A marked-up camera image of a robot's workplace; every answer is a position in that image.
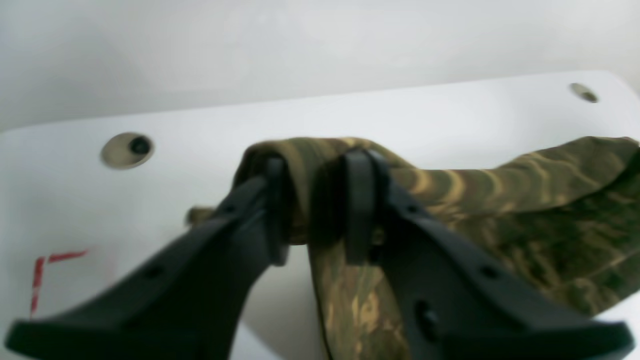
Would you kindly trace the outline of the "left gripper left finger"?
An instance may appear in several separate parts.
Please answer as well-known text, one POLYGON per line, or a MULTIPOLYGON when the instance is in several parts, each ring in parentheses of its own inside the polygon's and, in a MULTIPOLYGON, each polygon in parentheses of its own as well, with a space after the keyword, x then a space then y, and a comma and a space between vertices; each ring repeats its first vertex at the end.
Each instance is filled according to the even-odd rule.
POLYGON ((236 187, 208 221, 98 296, 14 321, 6 347, 37 360, 226 360, 247 296, 285 265, 287 166, 279 157, 236 187))

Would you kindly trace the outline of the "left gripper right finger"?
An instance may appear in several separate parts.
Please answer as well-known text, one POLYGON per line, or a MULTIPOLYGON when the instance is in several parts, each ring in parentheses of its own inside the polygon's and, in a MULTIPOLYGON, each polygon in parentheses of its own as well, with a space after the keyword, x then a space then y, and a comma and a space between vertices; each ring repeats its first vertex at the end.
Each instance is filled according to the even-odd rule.
POLYGON ((635 341, 551 303, 448 230, 372 150, 341 160, 345 257, 382 270, 414 360, 621 360, 635 341))

